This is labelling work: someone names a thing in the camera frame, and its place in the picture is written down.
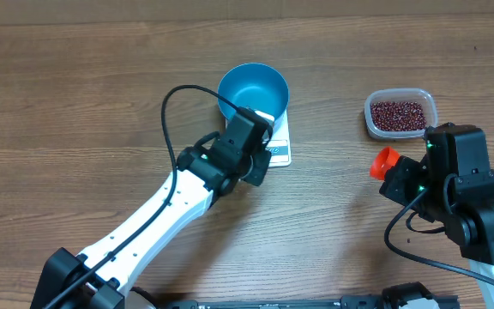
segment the red beans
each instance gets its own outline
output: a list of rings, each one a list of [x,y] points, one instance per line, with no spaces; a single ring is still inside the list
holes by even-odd
[[[422,106],[417,102],[377,102],[370,106],[373,123],[380,130],[410,131],[423,130],[426,118]]]

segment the cable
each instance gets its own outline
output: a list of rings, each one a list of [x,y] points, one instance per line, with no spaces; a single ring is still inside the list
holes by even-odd
[[[482,282],[485,282],[485,283],[488,283],[488,284],[491,284],[492,286],[494,286],[494,280],[491,279],[488,276],[483,276],[481,274],[475,273],[475,272],[470,271],[470,270],[464,270],[464,269],[462,269],[460,267],[456,267],[456,266],[453,266],[453,265],[449,265],[449,264],[441,263],[441,262],[438,262],[438,261],[430,260],[428,258],[416,256],[414,254],[411,254],[411,253],[402,251],[402,250],[398,249],[397,247],[395,247],[394,245],[392,245],[392,243],[390,243],[390,239],[389,239],[389,237],[390,237],[390,231],[392,231],[392,228],[394,227],[395,223],[397,223],[397,221],[407,211],[409,211],[409,209],[411,209],[415,204],[417,204],[425,196],[425,194],[426,194],[427,191],[428,191],[428,189],[422,190],[417,195],[417,197],[415,197],[412,202],[410,202],[404,209],[402,209],[394,217],[394,219],[392,219],[392,221],[388,224],[388,226],[386,227],[386,230],[384,231],[384,243],[386,244],[386,246],[391,251],[393,251],[394,253],[396,253],[396,254],[404,257],[404,258],[408,258],[408,259],[410,259],[412,261],[419,262],[419,263],[426,264],[426,265],[433,266],[433,267],[437,267],[437,268],[442,269],[442,270],[452,271],[452,272],[455,272],[457,274],[461,274],[461,275],[464,275],[464,276],[469,276],[469,277],[472,277],[472,278],[474,278],[476,280],[480,280]]]
[[[418,212],[413,211],[413,213],[409,215],[407,220],[405,220],[405,226],[409,229],[409,231],[413,231],[413,232],[417,232],[417,233],[443,233],[443,232],[445,232],[445,227],[438,227],[438,228],[434,228],[431,230],[424,230],[424,231],[419,231],[419,230],[412,228],[411,227],[411,220],[413,219],[413,217],[415,215],[418,215],[418,214],[419,214]]]
[[[54,308],[59,302],[61,302],[68,294],[79,288],[81,285],[85,284],[89,280],[91,280],[94,276],[97,270],[99,270],[104,264],[106,264],[108,261],[112,260],[125,246],[127,246],[133,239],[136,238],[140,233],[142,233],[154,220],[163,212],[165,207],[169,204],[171,201],[172,195],[175,192],[175,189],[177,188],[177,160],[175,158],[175,154],[172,150],[172,144],[171,144],[171,138],[169,137],[169,130],[167,129],[167,122],[165,118],[165,110],[167,107],[167,102],[169,101],[169,98],[176,93],[178,90],[182,89],[197,89],[201,90],[203,92],[206,92],[208,94],[211,94],[218,99],[224,101],[227,105],[229,105],[231,108],[233,108],[236,112],[239,112],[239,108],[235,106],[233,103],[231,103],[227,98],[223,97],[220,94],[215,93],[215,91],[202,87],[202,86],[197,86],[197,85],[182,85],[182,86],[176,86],[175,88],[171,89],[169,93],[165,96],[163,99],[163,102],[161,103],[161,128],[163,129],[163,137],[165,138],[165,144],[167,145],[167,150],[169,151],[169,157],[171,158],[171,166],[172,166],[172,184],[171,184],[171,189],[169,190],[169,194],[167,195],[167,198],[165,201],[163,201],[163,204],[155,211],[155,213],[146,221],[144,224],[142,224],[134,233],[132,233],[126,240],[124,240],[121,244],[119,244],[114,250],[108,252],[106,256],[100,260],[100,262],[96,263],[90,269],[88,272],[86,272],[83,276],[79,277],[77,280],[75,280],[73,283],[71,283],[66,289],[64,289],[63,292],[61,292],[57,297],[51,300],[49,304],[47,304],[44,309],[51,309]]]

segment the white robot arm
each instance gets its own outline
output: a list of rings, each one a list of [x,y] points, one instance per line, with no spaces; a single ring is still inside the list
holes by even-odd
[[[109,233],[96,244],[83,249],[88,259],[85,266],[92,268],[105,254],[113,250],[136,231],[161,206],[169,194],[172,174],[161,188],[140,207],[127,221]],[[140,235],[131,241],[114,257],[97,270],[96,275],[103,281],[117,280],[117,291],[123,296],[133,287],[138,276],[160,253],[169,241],[194,219],[202,216],[211,206],[213,191],[208,191],[205,182],[190,171],[178,172],[177,189],[171,204]]]

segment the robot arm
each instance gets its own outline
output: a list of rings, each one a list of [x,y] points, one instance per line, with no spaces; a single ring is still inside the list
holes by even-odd
[[[428,128],[424,139],[426,156],[421,162],[399,155],[392,158],[386,153],[389,148],[383,150],[381,154],[388,160],[382,167],[378,164],[376,167],[387,169],[380,193],[407,206],[421,191],[427,191],[413,205],[414,211],[422,219],[444,225],[445,234],[459,246],[461,255],[470,260],[476,274],[435,261],[412,259],[494,280],[494,170],[489,162],[485,134],[473,125],[444,124]],[[375,166],[371,167],[371,173],[381,174],[374,172]],[[479,286],[487,307],[494,308],[494,286],[481,281]]]
[[[138,276],[183,227],[232,192],[240,179],[251,185],[262,183],[271,158],[265,148],[271,120],[239,108],[222,136],[211,133],[185,149],[177,160],[171,201],[161,208],[172,189],[174,171],[142,207],[103,239],[76,257],[63,248],[55,252],[41,272],[30,309],[47,304],[61,309],[123,309]],[[204,148],[211,140],[212,146]]]
[[[161,206],[171,188],[172,174],[161,188],[127,221],[97,243],[80,252],[88,257],[85,266],[92,268],[105,254],[113,250],[137,230]],[[194,219],[202,216],[211,206],[214,192],[204,187],[203,180],[190,171],[178,172],[178,182],[171,205],[140,235],[123,248],[110,263],[96,275],[105,282],[117,280],[117,291],[127,297],[138,276],[169,241]]]

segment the white scale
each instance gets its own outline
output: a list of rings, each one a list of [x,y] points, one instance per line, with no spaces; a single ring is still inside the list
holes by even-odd
[[[274,127],[274,134],[266,149],[272,153],[269,167],[288,167],[291,165],[291,138],[289,137],[287,111],[283,114],[283,119]]]

